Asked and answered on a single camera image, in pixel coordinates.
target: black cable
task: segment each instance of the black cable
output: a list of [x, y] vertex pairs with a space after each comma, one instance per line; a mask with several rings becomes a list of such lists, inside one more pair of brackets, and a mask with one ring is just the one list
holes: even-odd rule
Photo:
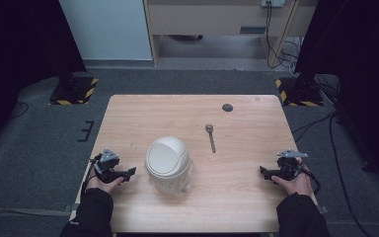
[[298, 44], [293, 42], [293, 41], [285, 41], [285, 42], [288, 42], [288, 43], [291, 43], [291, 44], [294, 44], [296, 47], [297, 47], [297, 53], [298, 53]]
[[301, 47], [303, 46], [303, 38], [299, 39], [299, 43], [300, 43], [300, 49], [301, 49]]
[[329, 133], [330, 133], [330, 136], [331, 136], [332, 148], [334, 149], [334, 155], [335, 155], [335, 161], [337, 163], [338, 174], [340, 175], [340, 179], [341, 179], [341, 187], [342, 187], [342, 190], [343, 190], [343, 196], [344, 196], [344, 198], [346, 200], [346, 205], [347, 205], [347, 208], [349, 210], [349, 213], [352, 216], [353, 220], [355, 221], [356, 225], [362, 231], [362, 233], [365, 234], [365, 236], [369, 237], [370, 235], [365, 231], [365, 229], [361, 226], [361, 224], [359, 223], [358, 219], [356, 218], [355, 213], [352, 210], [352, 207], [351, 207], [351, 204], [350, 204], [350, 201], [349, 201], [349, 197], [348, 197], [347, 192], [346, 192], [346, 187], [345, 187], [345, 184], [344, 184], [344, 181], [343, 181], [343, 176], [342, 176], [342, 172], [341, 172], [341, 168], [340, 168], [340, 161], [338, 159], [338, 152], [337, 152], [337, 149], [335, 147], [334, 136], [332, 134], [332, 120], [334, 119], [335, 115], [336, 114], [333, 114], [332, 117], [331, 117], [331, 120], [329, 121]]
[[284, 55], [284, 56], [289, 56], [289, 57], [294, 57], [294, 58], [298, 58], [298, 56], [294, 55], [294, 54], [291, 54], [291, 53], [286, 53], [284, 52], [283, 50], [281, 51], [281, 54]]
[[29, 110], [29, 108], [30, 108], [29, 105], [27, 105], [27, 103], [18, 102], [18, 106], [20, 107], [21, 105], [25, 105], [26, 109], [20, 115], [17, 115], [17, 116], [14, 116], [14, 117], [9, 117], [9, 119], [16, 119], [16, 118], [19, 118], [19, 117], [23, 116]]
[[283, 62], [285, 62], [285, 61], [291, 63], [291, 60], [285, 58], [285, 56], [286, 56], [287, 53], [285, 53], [285, 52], [282, 51], [281, 54], [282, 54], [282, 57], [281, 57], [281, 56], [278, 57], [278, 59], [279, 59], [279, 64], [278, 64], [278, 66], [280, 65], [280, 66], [283, 66], [283, 67], [286, 67], [286, 68], [290, 67], [289, 64], [288, 64], [288, 65], [284, 65], [284, 63], [283, 63]]
[[[276, 54], [275, 50], [273, 50], [273, 48], [270, 46], [270, 43], [269, 43], [269, 36], [268, 36], [268, 29], [269, 29], [269, 25], [270, 25], [270, 19], [271, 19], [271, 16], [272, 16], [272, 1], [266, 1], [266, 4], [267, 4], [267, 11], [266, 11], [266, 30], [265, 30], [265, 38], [266, 38], [266, 44], [267, 44], [267, 48], [268, 48], [268, 58], [266, 59], [266, 63], [268, 65], [268, 67], [270, 68], [276, 68], [278, 67], [279, 65], [282, 65], [282, 61], [280, 60], [280, 57]], [[293, 11], [294, 11], [294, 8], [291, 9], [290, 11], [290, 15], [288, 18], [291, 18], [292, 14], [293, 14]], [[285, 25], [285, 28], [284, 30], [286, 31], [288, 28], [288, 22], [287, 24]], [[269, 64], [269, 55], [270, 55], [270, 52], [273, 52], [273, 54], [275, 55], [276, 59], [278, 60], [278, 64], [276, 66], [271, 66]]]
[[91, 174], [91, 170], [92, 169], [95, 169], [94, 168], [94, 165], [95, 163], [98, 161], [99, 158], [97, 158], [98, 156], [96, 156], [94, 159], [90, 159], [90, 163], [91, 163], [91, 166], [89, 167], [88, 169], [88, 173], [86, 174], [86, 178], [85, 178], [85, 181], [82, 182], [82, 187], [81, 187], [81, 198], [83, 196], [83, 194], [85, 193], [86, 191], [86, 187], [88, 186], [88, 183], [89, 183], [89, 180], [91, 180], [92, 178], [94, 178], [96, 175], [92, 176], [91, 178], [89, 178], [89, 175]]
[[333, 104], [338, 100], [338, 92], [329, 85], [323, 83], [315, 83], [310, 88], [318, 89]]
[[327, 114], [324, 118], [320, 118], [319, 120], [315, 120], [315, 121], [312, 121], [306, 125], [303, 125], [303, 126], [300, 126], [299, 128], [293, 130], [291, 133], [295, 133], [303, 128], [306, 128], [305, 130], [303, 130], [303, 132], [300, 134], [300, 136], [295, 140], [295, 142], [297, 143], [300, 138], [304, 135], [304, 133], [310, 128], [312, 127], [314, 124], [318, 123], [318, 122], [321, 122], [321, 121], [324, 121], [326, 119], [328, 119], [330, 116], [332, 116], [335, 112], [330, 112], [329, 114]]
[[331, 86], [331, 84], [328, 82], [328, 80], [326, 79], [326, 77], [324, 77], [322, 74], [320, 74], [320, 77], [322, 77], [322, 79], [325, 81], [325, 84], [328, 85], [328, 87], [331, 87], [335, 92], [337, 92], [337, 94], [340, 92], [340, 87], [341, 87], [341, 83], [340, 81], [338, 81], [337, 83], [337, 87], [334, 88]]
[[306, 175], [308, 175], [310, 178], [312, 178], [312, 180], [315, 182], [316, 189], [313, 191], [313, 193], [316, 195], [319, 192], [319, 190], [321, 189], [320, 182], [318, 181], [318, 179], [316, 178], [316, 176], [312, 174], [312, 172], [310, 172], [310, 171], [308, 171], [306, 169], [301, 169], [301, 171], [303, 173], [305, 173]]
[[88, 182], [89, 182], [90, 180], [92, 180], [92, 178], [94, 178], [94, 177], [97, 177], [97, 175], [93, 175], [93, 176], [91, 176], [91, 177], [88, 179]]

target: person's right hand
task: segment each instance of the person's right hand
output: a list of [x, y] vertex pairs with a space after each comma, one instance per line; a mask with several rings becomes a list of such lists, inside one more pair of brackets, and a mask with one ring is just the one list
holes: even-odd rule
[[113, 192], [114, 188], [119, 186], [124, 181], [124, 178], [120, 177], [109, 184], [105, 184], [100, 179], [98, 179], [98, 177], [95, 175], [94, 167], [91, 167], [90, 169], [92, 169], [90, 173], [91, 178], [88, 180], [88, 185], [86, 187], [86, 190], [98, 188], [102, 191], [105, 191], [106, 193], [110, 195]]
[[286, 181], [277, 176], [272, 176], [271, 179], [277, 184], [283, 186], [289, 195], [299, 194], [311, 196], [312, 187], [310, 185], [310, 177], [304, 173], [299, 174], [294, 180]]

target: cable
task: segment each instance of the cable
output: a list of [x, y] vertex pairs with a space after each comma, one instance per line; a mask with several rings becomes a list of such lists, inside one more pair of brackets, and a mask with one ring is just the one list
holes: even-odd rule
[[91, 177], [88, 179], [88, 182], [89, 182], [92, 178], [94, 178], [94, 177], [97, 177], [97, 175], [93, 175], [93, 176], [91, 176]]
[[[298, 44], [297, 44], [297, 43], [294, 43], [294, 42], [293, 42], [293, 43], [291, 44], [291, 51], [293, 51], [293, 50], [292, 50], [292, 47], [293, 47], [294, 45], [295, 45], [296, 48], [297, 48], [297, 55], [300, 54], [300, 50], [299, 50], [299, 48], [298, 48]], [[291, 55], [290, 67], [288, 67], [288, 71], [289, 71], [290, 74], [291, 74], [292, 76], [294, 76], [294, 77], [298, 77], [298, 76], [299, 76], [298, 73], [294, 73], [294, 71], [291, 71], [291, 68], [294, 68], [294, 70], [295, 70], [295, 66], [296, 66], [296, 64], [297, 64], [297, 60], [294, 61], [294, 56]]]
[[283, 67], [285, 67], [285, 68], [289, 68], [289, 67], [291, 67], [292, 65], [292, 60], [291, 59], [287, 59], [287, 58], [285, 58], [285, 57], [291, 57], [292, 56], [292, 54], [290, 54], [290, 53], [286, 53], [286, 52], [284, 52], [283, 50], [281, 51], [281, 53], [280, 53], [282, 56], [279, 56], [278, 57], [278, 59], [279, 59], [279, 61], [280, 61], [280, 66], [283, 66]]
[[92, 176], [91, 178], [89, 178], [92, 169], [95, 169], [95, 168], [94, 168], [94, 165], [95, 165], [95, 163], [96, 163], [96, 162], [98, 161], [98, 159], [99, 159], [99, 158], [97, 159], [98, 156], [96, 156], [94, 159], [90, 159], [90, 160], [89, 160], [89, 162], [91, 163], [91, 165], [90, 165], [90, 167], [89, 167], [89, 169], [88, 169], [88, 172], [87, 172], [87, 174], [86, 174], [85, 181], [82, 182], [82, 186], [81, 186], [81, 198], [82, 198], [82, 196], [84, 195], [84, 193], [85, 193], [85, 191], [86, 191], [86, 187], [88, 186], [89, 180], [91, 180], [92, 178], [94, 178], [94, 177], [96, 176], [96, 175], [94, 175], [94, 176]]
[[329, 87], [331, 87], [334, 91], [337, 92], [337, 94], [340, 92], [340, 87], [341, 87], [341, 83], [340, 81], [338, 81], [337, 83], [337, 87], [334, 88], [332, 86], [330, 86], [330, 83], [328, 82], [328, 80], [326, 79], [326, 77], [323, 76], [323, 74], [319, 74], [320, 77], [322, 77], [322, 79], [325, 81], [326, 85], [328, 85]]
[[329, 133], [330, 133], [330, 136], [331, 136], [332, 148], [334, 149], [335, 161], [337, 163], [338, 174], [340, 175], [340, 179], [341, 179], [341, 187], [342, 187], [342, 190], [343, 190], [343, 196], [344, 196], [344, 198], [346, 200], [346, 205], [347, 205], [347, 208], [349, 210], [349, 213], [352, 216], [353, 220], [355, 221], [356, 225], [362, 231], [362, 233], [364, 233], [365, 236], [370, 237], [370, 235], [365, 231], [365, 229], [361, 226], [361, 224], [359, 223], [358, 219], [356, 218], [355, 213], [352, 210], [352, 207], [351, 207], [351, 204], [350, 204], [350, 201], [349, 201], [349, 197], [348, 197], [347, 192], [346, 192], [346, 187], [345, 187], [345, 184], [344, 184], [344, 181], [343, 181], [343, 176], [342, 176], [342, 172], [341, 172], [341, 168], [340, 168], [340, 161], [338, 159], [338, 152], [337, 152], [337, 149], [335, 147], [334, 136], [332, 134], [332, 120], [334, 119], [335, 115], [336, 114], [333, 114], [332, 117], [331, 117], [331, 120], [329, 121]]
[[297, 54], [298, 54], [298, 44], [297, 43], [295, 43], [293, 41], [285, 41], [285, 42], [288, 42], [288, 43], [291, 43], [291, 44], [295, 45], [297, 47]]
[[298, 56], [293, 55], [293, 54], [291, 54], [291, 53], [286, 53], [286, 52], [284, 52], [283, 50], [281, 51], [281, 54], [283, 55], [283, 58], [284, 58], [284, 56], [289, 56], [289, 57], [298, 58]]
[[320, 75], [323, 78], [324, 82], [321, 82], [318, 80], [315, 84], [311, 86], [312, 89], [318, 89], [320, 92], [326, 97], [326, 99], [331, 103], [334, 104], [339, 97], [339, 87], [340, 83], [338, 83], [337, 87], [334, 88], [327, 79], [321, 74]]
[[[270, 68], [276, 68], [279, 65], [282, 65], [282, 61], [281, 61], [281, 58], [276, 54], [275, 50], [270, 46], [270, 43], [269, 43], [268, 29], [269, 29], [269, 25], [270, 25], [271, 16], [272, 16], [272, 1], [266, 1], [266, 4], [267, 4], [267, 11], [266, 11], [265, 38], [266, 38], [266, 44], [267, 44], [267, 48], [268, 48], [268, 58], [266, 59], [266, 63], [268, 65], [268, 67], [270, 67]], [[294, 8], [291, 9], [290, 14], [289, 14], [289, 18], [291, 18], [292, 14], [293, 14], [293, 11], [294, 11]], [[285, 25], [284, 30], [286, 31], [287, 28], [288, 28], [288, 22]], [[269, 55], [270, 55], [271, 52], [274, 54], [275, 58], [278, 60], [278, 64], [276, 66], [271, 66], [269, 64]]]
[[303, 38], [298, 38], [298, 42], [300, 44], [300, 48], [303, 46]]
[[29, 108], [30, 108], [29, 105], [27, 105], [27, 103], [18, 102], [18, 106], [20, 107], [21, 105], [25, 105], [26, 109], [22, 113], [20, 113], [19, 115], [17, 115], [17, 116], [9, 117], [9, 119], [16, 119], [16, 118], [19, 118], [19, 117], [23, 116], [29, 110]]
[[313, 193], [315, 193], [315, 195], [319, 192], [319, 190], [321, 189], [321, 184], [320, 182], [318, 181], [318, 179], [316, 178], [315, 175], [312, 174], [312, 172], [302, 168], [301, 171], [303, 173], [305, 173], [306, 175], [308, 175], [310, 178], [312, 178], [312, 180], [316, 183], [316, 189], [313, 191]]
[[334, 113], [335, 113], [335, 112], [330, 112], [330, 113], [327, 114], [324, 118], [320, 118], [319, 120], [312, 121], [312, 122], [310, 122], [310, 123], [308, 123], [308, 124], [306, 124], [306, 125], [300, 126], [299, 128], [293, 130], [291, 133], [294, 134], [295, 132], [297, 132], [297, 131], [299, 131], [299, 130], [301, 130], [301, 129], [303, 129], [303, 128], [306, 128], [306, 129], [300, 134], [300, 136], [295, 140], [295, 142], [297, 143], [297, 142], [300, 140], [300, 138], [304, 135], [304, 133], [305, 133], [310, 127], [312, 127], [314, 124], [316, 124], [316, 123], [318, 123], [318, 122], [321, 122], [321, 121], [324, 121], [324, 120], [328, 119], [328, 118], [329, 118], [330, 116], [332, 116]]

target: black curtain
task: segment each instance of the black curtain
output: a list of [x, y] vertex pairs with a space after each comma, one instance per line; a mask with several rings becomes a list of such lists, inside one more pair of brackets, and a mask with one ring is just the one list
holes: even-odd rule
[[342, 124], [379, 171], [379, 1], [320, 0], [296, 67], [308, 69], [340, 78]]
[[0, 127], [23, 87], [60, 68], [86, 71], [59, 2], [0, 0]]

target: wooden table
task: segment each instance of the wooden table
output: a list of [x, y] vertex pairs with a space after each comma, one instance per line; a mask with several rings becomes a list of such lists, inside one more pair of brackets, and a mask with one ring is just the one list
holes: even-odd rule
[[[186, 143], [196, 168], [182, 197], [159, 193], [144, 168], [151, 143], [166, 135]], [[286, 192], [258, 168], [277, 169], [276, 153], [296, 145], [276, 96], [112, 96], [91, 157], [106, 147], [119, 154], [117, 169], [137, 167], [113, 193], [113, 232], [278, 231], [275, 208]]]

